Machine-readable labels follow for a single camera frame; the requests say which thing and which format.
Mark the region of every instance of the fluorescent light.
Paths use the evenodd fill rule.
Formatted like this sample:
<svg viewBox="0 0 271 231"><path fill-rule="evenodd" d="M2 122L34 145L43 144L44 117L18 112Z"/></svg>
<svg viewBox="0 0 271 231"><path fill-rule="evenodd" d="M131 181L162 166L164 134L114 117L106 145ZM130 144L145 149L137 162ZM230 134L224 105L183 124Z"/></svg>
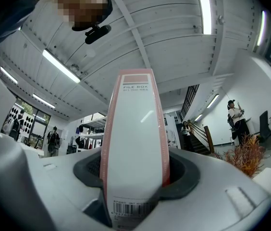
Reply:
<svg viewBox="0 0 271 231"><path fill-rule="evenodd" d="M149 117L150 114L153 113L153 112L154 112L154 111L150 110L150 111L143 117L143 119L141 120L141 123L143 123L143 122L147 119L147 117Z"/></svg>
<svg viewBox="0 0 271 231"><path fill-rule="evenodd" d="M207 109L209 109L211 106L212 106L212 104L217 100L217 98L218 98L218 94L214 97L214 99L210 102L210 104L207 106Z"/></svg>
<svg viewBox="0 0 271 231"><path fill-rule="evenodd" d="M203 34L211 34L211 11L210 1L200 0L203 17Z"/></svg>
<svg viewBox="0 0 271 231"><path fill-rule="evenodd" d="M15 82L16 84L18 84L18 81L13 77L13 76L11 76L8 72L6 72L6 70L1 66L0 67L0 69L1 69L1 71L3 72L3 73L5 73L5 75L8 77L8 78L10 78L13 82Z"/></svg>
<svg viewBox="0 0 271 231"><path fill-rule="evenodd" d="M37 118L43 120L43 121L46 121L44 118L41 118L41 117L39 117L39 116L37 116L37 115L35 115L35 114L33 114L33 115L36 116Z"/></svg>
<svg viewBox="0 0 271 231"><path fill-rule="evenodd" d="M61 64L47 49L44 49L43 56L74 82L80 82L80 79L76 75L74 75L69 69L67 69L63 64Z"/></svg>
<svg viewBox="0 0 271 231"><path fill-rule="evenodd" d="M259 39L257 41L257 46L259 46L261 44L261 40L262 40L262 36L264 35L264 29L265 29L265 18L266 18L266 14L263 11L261 13L261 25L260 25L260 32L259 32Z"/></svg>
<svg viewBox="0 0 271 231"><path fill-rule="evenodd" d="M53 106L52 104L48 103L47 101L41 99L40 97L36 96L35 94L33 94L33 97L35 97L36 99L40 100L41 102L43 102L44 104L50 106L51 108L55 108L55 106Z"/></svg>
<svg viewBox="0 0 271 231"><path fill-rule="evenodd" d="M17 105L19 108L24 109L22 106L20 106L20 105L19 105L19 104L17 104L17 103L15 103L15 105Z"/></svg>
<svg viewBox="0 0 271 231"><path fill-rule="evenodd" d="M197 121L201 118L202 114L200 114L194 121Z"/></svg>

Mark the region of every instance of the shirt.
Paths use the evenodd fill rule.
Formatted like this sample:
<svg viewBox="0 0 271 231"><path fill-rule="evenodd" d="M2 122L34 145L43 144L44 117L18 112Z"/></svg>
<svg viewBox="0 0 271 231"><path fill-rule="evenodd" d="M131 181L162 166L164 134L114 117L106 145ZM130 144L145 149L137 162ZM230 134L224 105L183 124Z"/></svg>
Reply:
<svg viewBox="0 0 271 231"><path fill-rule="evenodd" d="M244 119L243 116L239 116L240 112L241 112L241 110L237 109L237 108L232 108L229 110L229 113L230 113L231 118L233 119L234 125L237 121Z"/></svg>
<svg viewBox="0 0 271 231"><path fill-rule="evenodd" d="M182 133L183 133L184 135L189 136L189 135L190 135L190 132L191 132L191 129L190 129L190 128L187 128L187 129L185 130L185 129L184 129L184 126L182 127Z"/></svg>

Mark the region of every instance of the stair railing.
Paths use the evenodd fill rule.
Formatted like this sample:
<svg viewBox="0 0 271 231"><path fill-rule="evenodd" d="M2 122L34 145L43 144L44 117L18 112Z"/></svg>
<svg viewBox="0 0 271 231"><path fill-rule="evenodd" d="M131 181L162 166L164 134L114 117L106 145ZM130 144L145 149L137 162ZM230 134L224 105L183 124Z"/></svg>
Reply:
<svg viewBox="0 0 271 231"><path fill-rule="evenodd" d="M204 130L202 130L197 125L193 124L192 122L188 121L188 123L190 125L191 132L193 134L196 132L202 139L204 139L208 143L210 153L214 153L214 147L213 147L213 143L212 143L208 126L205 126Z"/></svg>

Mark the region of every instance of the chair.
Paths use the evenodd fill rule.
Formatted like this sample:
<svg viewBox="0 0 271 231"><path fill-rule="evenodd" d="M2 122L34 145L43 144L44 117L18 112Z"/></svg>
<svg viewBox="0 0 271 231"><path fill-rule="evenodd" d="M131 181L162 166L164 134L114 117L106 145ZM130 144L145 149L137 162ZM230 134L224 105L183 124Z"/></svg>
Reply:
<svg viewBox="0 0 271 231"><path fill-rule="evenodd" d="M262 142L264 143L264 147L266 149L264 158L268 158L271 156L271 149L267 149L266 142L268 138L271 136L271 130L268 124L268 111L266 110L259 117L259 134L262 137Z"/></svg>

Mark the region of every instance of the decorative plant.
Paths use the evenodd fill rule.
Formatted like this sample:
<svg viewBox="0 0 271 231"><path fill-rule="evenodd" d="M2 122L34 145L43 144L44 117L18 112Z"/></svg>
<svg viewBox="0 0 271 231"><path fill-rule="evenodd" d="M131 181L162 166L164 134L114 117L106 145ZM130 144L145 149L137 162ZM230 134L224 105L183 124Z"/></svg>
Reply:
<svg viewBox="0 0 271 231"><path fill-rule="evenodd" d="M245 136L243 144L237 146L234 150L228 150L223 154L215 153L214 155L253 178L261 167L260 162L264 156L264 148L259 146L256 136Z"/></svg>

